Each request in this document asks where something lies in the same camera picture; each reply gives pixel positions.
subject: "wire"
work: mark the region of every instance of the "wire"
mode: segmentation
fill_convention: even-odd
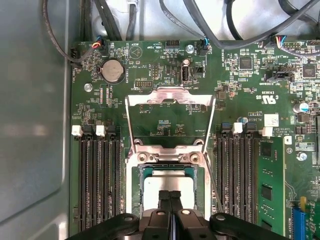
[[[111,41],[122,41],[116,20],[106,2],[106,0],[94,0],[96,8],[99,11],[103,26]]]
[[[243,38],[240,36],[239,32],[236,29],[234,19],[232,17],[232,6],[234,4],[235,0],[227,0],[226,3],[226,10],[225,10],[225,16],[226,16],[226,23],[228,24],[230,33],[234,37],[235,40],[243,40]]]
[[[126,41],[132,41],[135,37],[135,28],[137,22],[137,6],[135,4],[130,4],[129,8],[129,25],[126,31]]]
[[[297,11],[299,11],[296,7],[294,7],[288,0],[278,0],[280,7],[282,10],[288,14],[289,16],[292,16],[295,14]],[[301,17],[298,18],[298,20],[310,23],[312,25],[317,26],[318,22],[316,19],[314,19],[312,16],[308,14],[303,14]]]
[[[285,42],[285,39],[287,38],[287,36],[276,36],[275,39],[276,39],[276,43],[277,43],[277,46],[280,50],[288,53],[288,54],[291,54],[293,56],[296,56],[296,57],[300,57],[300,58],[311,58],[311,57],[318,57],[320,56],[320,52],[313,52],[313,53],[298,53],[298,52],[295,52],[295,51],[292,51],[292,50],[289,50],[288,48],[284,47],[284,42]]]
[[[48,0],[43,0],[42,2],[42,17],[44,19],[44,24],[46,27],[46,31],[50,37],[51,42],[53,43],[53,45],[55,46],[55,48],[57,49],[57,51],[63,56],[65,57],[67,60],[73,62],[73,63],[81,63],[82,61],[84,61],[87,57],[89,57],[93,52],[94,52],[94,48],[91,47],[87,52],[85,52],[82,57],[80,58],[74,58],[69,56],[67,53],[65,53],[65,51],[61,48],[61,46],[59,45],[53,30],[51,28],[51,24],[49,21],[49,15],[48,15]]]
[[[299,11],[297,11],[295,14],[293,14],[291,17],[289,17],[287,20],[279,24],[278,26],[270,29],[269,31],[266,31],[256,37],[252,37],[246,40],[239,40],[236,42],[227,42],[227,41],[219,41],[216,35],[211,31],[210,27],[208,26],[206,20],[202,16],[198,5],[195,0],[183,0],[188,12],[190,13],[191,17],[193,18],[194,22],[197,24],[197,26],[202,30],[202,32],[210,39],[210,41],[216,45],[220,49],[225,50],[233,50],[233,49],[239,49],[244,48],[246,46],[249,46],[253,43],[260,42],[262,40],[265,40],[269,36],[274,35],[275,33],[278,33],[291,25],[295,20],[297,20],[300,16],[302,16],[306,11],[311,9],[316,3],[318,3],[320,0],[310,0],[306,5],[304,5]]]
[[[185,25],[183,22],[181,22],[179,19],[177,19],[172,12],[169,11],[169,9],[166,7],[164,0],[159,0],[161,10],[163,14],[174,24],[178,25],[180,28],[184,29],[188,33],[196,36],[199,39],[203,39],[205,36],[196,32],[195,30],[189,28],[187,25]]]

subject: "white label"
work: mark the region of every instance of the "white label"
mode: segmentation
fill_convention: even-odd
[[[264,115],[265,127],[279,127],[279,114],[265,114]]]

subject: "chip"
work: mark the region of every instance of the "chip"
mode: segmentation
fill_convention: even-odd
[[[261,186],[261,196],[272,201],[272,188],[266,185]]]
[[[261,156],[270,158],[271,157],[271,152],[272,152],[272,143],[271,142],[266,142],[262,141],[260,143],[260,154]]]
[[[266,221],[263,221],[263,220],[261,221],[261,227],[266,230],[272,231],[272,225],[270,225]]]
[[[298,114],[297,118],[299,123],[308,123],[310,121],[310,114]]]
[[[218,101],[217,107],[219,109],[225,108],[226,107],[226,103],[224,101]]]
[[[242,70],[251,70],[252,69],[252,57],[250,56],[243,56],[240,57],[240,69]]]
[[[304,65],[302,75],[306,79],[314,79],[316,77],[316,66]]]
[[[227,98],[227,94],[225,91],[218,91],[218,99],[226,99]]]

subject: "sticker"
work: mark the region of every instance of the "sticker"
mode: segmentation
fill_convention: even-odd
[[[314,152],[316,150],[316,144],[314,142],[296,142],[295,150],[297,152]]]
[[[279,127],[279,114],[265,114],[264,115],[265,127]]]

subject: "silver metal frame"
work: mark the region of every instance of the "silver metal frame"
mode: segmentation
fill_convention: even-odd
[[[174,100],[179,104],[201,104],[211,108],[210,119],[205,133],[205,141],[197,139],[193,145],[178,145],[163,148],[161,145],[143,145],[140,139],[134,140],[129,107],[140,104],[161,104],[164,100]],[[126,212],[132,211],[132,168],[144,164],[172,162],[193,164],[204,168],[204,218],[211,215],[211,174],[207,146],[215,112],[216,98],[213,95],[192,95],[183,87],[159,87],[149,95],[128,95],[125,110],[129,127],[131,148],[126,160]]]

